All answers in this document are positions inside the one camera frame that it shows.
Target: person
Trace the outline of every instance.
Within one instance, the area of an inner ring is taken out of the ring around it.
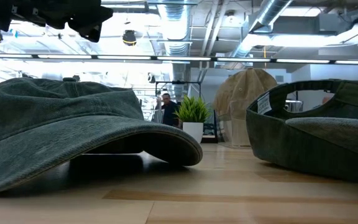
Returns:
[[[179,106],[171,100],[171,96],[168,93],[162,95],[162,101],[164,103],[161,107],[161,110],[164,110],[162,123],[169,126],[179,127],[179,119],[175,114]]]

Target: white tag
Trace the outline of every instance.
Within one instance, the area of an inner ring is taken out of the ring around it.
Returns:
[[[269,93],[267,93],[258,100],[258,114],[265,114],[266,112],[271,110],[272,107],[270,106],[270,97]]]

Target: wooden table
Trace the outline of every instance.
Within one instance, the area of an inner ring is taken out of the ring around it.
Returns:
[[[0,224],[358,224],[358,184],[285,170],[250,149],[203,149],[191,168],[148,154],[81,156],[0,194]]]

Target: white pot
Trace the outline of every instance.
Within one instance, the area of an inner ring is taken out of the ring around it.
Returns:
[[[204,123],[183,122],[183,131],[201,143],[204,134]]]

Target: fluorescent light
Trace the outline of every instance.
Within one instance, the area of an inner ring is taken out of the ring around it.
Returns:
[[[358,65],[358,60],[337,60],[335,63],[343,65]]]
[[[189,60],[196,60],[196,61],[210,61],[210,57],[167,57],[161,56],[157,57],[157,60],[179,60],[179,61],[189,61]]]
[[[98,56],[99,59],[110,59],[110,60],[150,60],[149,56],[119,56],[119,55],[111,55],[111,56]]]
[[[0,54],[0,58],[32,58],[27,54]]]
[[[278,63],[329,63],[329,60],[277,59]]]
[[[269,62],[268,58],[217,58],[220,62]]]
[[[38,55],[38,57],[53,59],[92,59],[90,55]]]

